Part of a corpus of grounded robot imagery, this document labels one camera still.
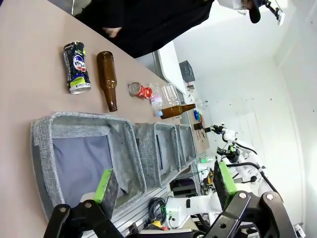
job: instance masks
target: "beige tabletop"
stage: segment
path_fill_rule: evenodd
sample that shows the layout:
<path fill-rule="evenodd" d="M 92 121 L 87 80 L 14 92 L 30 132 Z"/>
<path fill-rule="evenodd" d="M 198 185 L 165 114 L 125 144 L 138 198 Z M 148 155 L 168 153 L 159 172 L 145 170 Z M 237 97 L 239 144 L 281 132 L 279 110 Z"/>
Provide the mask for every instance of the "beige tabletop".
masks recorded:
<path fill-rule="evenodd" d="M 155 118 L 148 100 L 130 97 L 128 84 L 165 84 L 151 71 L 46 0 L 4 0 L 0 7 L 0 236 L 40 238 L 47 226 L 30 155 L 30 124 L 57 111 L 108 113 L 99 88 L 96 55 L 111 51 L 118 111 L 132 122 Z M 63 46 L 85 44 L 92 89 L 69 94 Z M 178 124 L 178 119 L 164 120 Z"/>
<path fill-rule="evenodd" d="M 201 132 L 201 130 L 194 130 L 194 124 L 199 123 L 195 119 L 194 110 L 188 111 L 188 117 L 189 117 L 189 122 L 192 125 L 192 131 L 193 131 L 197 155 L 199 155 L 209 149 L 210 145 L 209 145 L 208 137 L 206 134 L 205 136 L 203 136 L 203 133 Z"/>

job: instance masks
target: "brown glass bottle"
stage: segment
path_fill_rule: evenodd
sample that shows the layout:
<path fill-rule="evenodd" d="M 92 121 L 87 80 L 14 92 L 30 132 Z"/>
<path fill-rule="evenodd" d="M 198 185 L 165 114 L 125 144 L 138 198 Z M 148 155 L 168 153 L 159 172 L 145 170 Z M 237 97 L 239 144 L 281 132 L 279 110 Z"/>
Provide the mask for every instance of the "brown glass bottle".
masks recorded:
<path fill-rule="evenodd" d="M 110 112 L 118 110 L 115 88 L 117 78 L 114 70 L 113 55 L 109 51 L 102 51 L 97 55 L 100 87 L 104 91 Z"/>
<path fill-rule="evenodd" d="M 162 110 L 163 116 L 161 116 L 160 118 L 167 119 L 167 118 L 176 117 L 194 108 L 196 108 L 195 104 L 188 104 L 188 105 L 182 105 L 182 106 L 178 105 L 178 106 L 174 106 L 170 108 L 164 108 Z"/>

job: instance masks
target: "gray container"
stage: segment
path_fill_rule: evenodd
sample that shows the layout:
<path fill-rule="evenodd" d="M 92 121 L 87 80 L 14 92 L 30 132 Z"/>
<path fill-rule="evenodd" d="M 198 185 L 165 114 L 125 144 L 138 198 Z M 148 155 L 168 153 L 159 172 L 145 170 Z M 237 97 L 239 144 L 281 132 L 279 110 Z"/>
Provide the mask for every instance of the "gray container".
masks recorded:
<path fill-rule="evenodd" d="M 181 168 L 176 126 L 157 122 L 134 128 L 148 190 L 166 187 Z"/>
<path fill-rule="evenodd" d="M 74 207 L 81 193 L 96 191 L 103 171 L 109 168 L 120 188 L 112 218 L 145 195 L 145 178 L 129 121 L 59 112 L 35 121 L 31 136 L 34 172 L 48 218 L 56 205 L 68 201 Z"/>
<path fill-rule="evenodd" d="M 197 152 L 194 143 L 193 131 L 190 125 L 176 125 L 179 141 L 181 167 L 189 166 L 196 158 Z"/>

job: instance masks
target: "small bottle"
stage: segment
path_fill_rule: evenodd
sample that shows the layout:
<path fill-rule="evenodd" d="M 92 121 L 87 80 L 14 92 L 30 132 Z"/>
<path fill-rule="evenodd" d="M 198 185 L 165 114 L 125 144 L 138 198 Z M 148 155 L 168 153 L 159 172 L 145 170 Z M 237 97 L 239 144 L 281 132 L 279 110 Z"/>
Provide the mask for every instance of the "small bottle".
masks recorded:
<path fill-rule="evenodd" d="M 162 113 L 163 100 L 159 93 L 159 85 L 150 84 L 150 88 L 152 89 L 152 95 L 150 97 L 150 101 L 154 111 L 154 115 L 156 117 L 161 117 L 163 116 L 163 113 Z"/>
<path fill-rule="evenodd" d="M 176 117 L 176 116 L 180 116 L 182 115 L 182 113 L 189 111 L 191 109 L 196 108 L 195 104 L 188 104 L 188 105 L 178 105 L 178 106 L 174 106 L 174 107 L 170 107 L 170 108 L 164 108 L 162 110 L 163 115 L 160 117 L 162 119 L 167 119 L 167 118 L 172 118 L 172 117 Z"/>

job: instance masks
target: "hand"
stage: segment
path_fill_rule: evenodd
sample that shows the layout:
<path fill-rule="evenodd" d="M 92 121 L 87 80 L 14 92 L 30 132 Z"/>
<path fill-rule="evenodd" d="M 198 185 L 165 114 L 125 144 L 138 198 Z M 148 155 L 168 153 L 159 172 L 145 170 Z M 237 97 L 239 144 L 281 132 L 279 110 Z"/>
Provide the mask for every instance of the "hand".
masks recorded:
<path fill-rule="evenodd" d="M 103 27 L 103 30 L 109 35 L 110 38 L 116 37 L 118 32 L 121 30 L 122 27 L 117 27 L 117 28 L 107 28 Z"/>

